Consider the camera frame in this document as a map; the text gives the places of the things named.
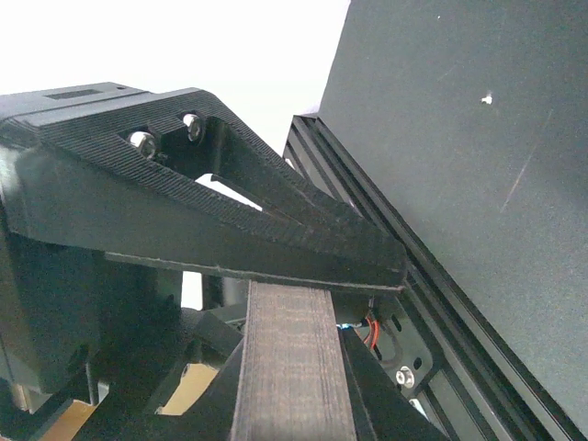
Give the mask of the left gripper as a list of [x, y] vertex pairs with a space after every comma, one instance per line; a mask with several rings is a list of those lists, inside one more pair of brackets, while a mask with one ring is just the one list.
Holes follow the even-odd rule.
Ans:
[[112, 437], [171, 397], [187, 363], [217, 367], [240, 334], [179, 309], [175, 272], [106, 260], [1, 229], [1, 435], [38, 440], [73, 403], [83, 440]]

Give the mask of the blue playing card deck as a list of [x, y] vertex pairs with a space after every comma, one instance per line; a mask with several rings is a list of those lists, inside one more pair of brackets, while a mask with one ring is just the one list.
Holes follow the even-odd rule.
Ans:
[[332, 297], [249, 286], [233, 440], [354, 440]]

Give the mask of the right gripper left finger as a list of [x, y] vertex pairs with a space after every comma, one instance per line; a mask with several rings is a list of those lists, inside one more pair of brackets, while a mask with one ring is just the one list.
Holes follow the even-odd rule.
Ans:
[[83, 425], [79, 440], [228, 440], [239, 385], [243, 343], [239, 343], [205, 389], [181, 415], [135, 413], [116, 425], [98, 418]]

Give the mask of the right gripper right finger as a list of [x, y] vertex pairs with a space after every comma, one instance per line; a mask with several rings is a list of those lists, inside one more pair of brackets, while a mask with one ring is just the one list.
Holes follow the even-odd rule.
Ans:
[[355, 331], [339, 332], [358, 440], [445, 440], [398, 391]]

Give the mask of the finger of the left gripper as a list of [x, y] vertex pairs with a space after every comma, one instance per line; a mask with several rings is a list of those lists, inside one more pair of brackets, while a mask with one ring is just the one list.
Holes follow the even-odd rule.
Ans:
[[405, 286], [399, 241], [196, 88], [2, 96], [1, 198], [11, 232], [115, 261], [347, 291]]

